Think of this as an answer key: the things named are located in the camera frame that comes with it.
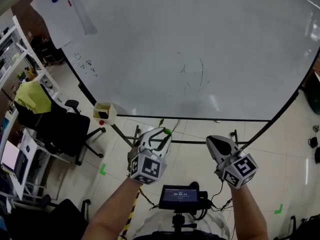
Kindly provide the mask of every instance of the white paper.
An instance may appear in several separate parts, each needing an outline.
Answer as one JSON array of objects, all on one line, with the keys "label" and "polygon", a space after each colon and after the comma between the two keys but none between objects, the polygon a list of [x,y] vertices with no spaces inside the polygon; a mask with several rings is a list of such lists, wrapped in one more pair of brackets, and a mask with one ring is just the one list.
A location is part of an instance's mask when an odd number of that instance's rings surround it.
[{"label": "white paper", "polygon": [[31,6],[42,16],[57,49],[84,36],[85,32],[72,0],[33,0]]}]

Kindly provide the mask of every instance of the hazard tape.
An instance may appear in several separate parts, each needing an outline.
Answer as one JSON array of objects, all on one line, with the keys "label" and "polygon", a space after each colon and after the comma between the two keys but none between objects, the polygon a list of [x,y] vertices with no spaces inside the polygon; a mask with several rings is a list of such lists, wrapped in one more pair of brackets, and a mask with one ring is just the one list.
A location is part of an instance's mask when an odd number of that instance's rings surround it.
[{"label": "hazard tape", "polygon": [[142,186],[139,188],[138,193],[136,194],[136,197],[135,197],[135,200],[134,200],[134,203],[133,203],[133,206],[132,206],[132,209],[131,209],[129,218],[128,218],[128,220],[126,221],[126,224],[125,224],[125,226],[124,226],[124,229],[123,229],[123,232],[122,232],[122,235],[121,235],[121,236],[123,236],[123,237],[126,237],[126,235],[127,235],[128,228],[129,228],[129,226],[130,226],[130,222],[131,222],[131,220],[132,220],[132,217],[134,216],[134,212],[135,212],[137,200],[138,200],[138,197],[139,197],[139,195],[140,195],[140,190],[141,190],[141,189],[142,189]]}]

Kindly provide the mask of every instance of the human arm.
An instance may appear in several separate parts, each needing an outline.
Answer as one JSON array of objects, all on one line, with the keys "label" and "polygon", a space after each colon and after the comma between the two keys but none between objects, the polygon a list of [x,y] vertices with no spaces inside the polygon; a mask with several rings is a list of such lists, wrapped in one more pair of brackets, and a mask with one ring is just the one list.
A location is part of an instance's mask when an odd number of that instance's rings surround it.
[{"label": "human arm", "polygon": [[230,188],[238,240],[268,240],[266,220],[247,185]]},{"label": "human arm", "polygon": [[127,178],[96,212],[83,240],[116,240],[124,228],[142,184]]}]

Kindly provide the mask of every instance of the green floor tape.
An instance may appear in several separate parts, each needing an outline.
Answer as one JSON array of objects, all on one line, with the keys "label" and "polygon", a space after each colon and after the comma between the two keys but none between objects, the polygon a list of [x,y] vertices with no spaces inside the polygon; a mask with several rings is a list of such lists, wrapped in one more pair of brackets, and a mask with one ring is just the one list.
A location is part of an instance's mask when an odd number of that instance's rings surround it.
[{"label": "green floor tape", "polygon": [[274,214],[280,214],[282,212],[282,207],[283,206],[284,206],[283,204],[280,204],[280,209],[279,210],[275,210]]},{"label": "green floor tape", "polygon": [[100,171],[99,171],[99,173],[100,173],[101,175],[106,175],[105,168],[106,168],[106,164],[103,163],[103,164],[101,165],[101,168],[100,168]]}]

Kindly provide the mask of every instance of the chair armrest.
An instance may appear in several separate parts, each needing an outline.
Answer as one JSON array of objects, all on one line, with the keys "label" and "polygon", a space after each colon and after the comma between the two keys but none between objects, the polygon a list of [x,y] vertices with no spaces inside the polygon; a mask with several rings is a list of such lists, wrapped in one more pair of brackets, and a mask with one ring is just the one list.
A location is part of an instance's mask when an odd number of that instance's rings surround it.
[{"label": "chair armrest", "polygon": [[64,104],[66,107],[70,107],[73,108],[74,112],[76,112],[77,114],[80,114],[79,110],[77,109],[79,102],[73,99],[69,99],[65,102]]}]

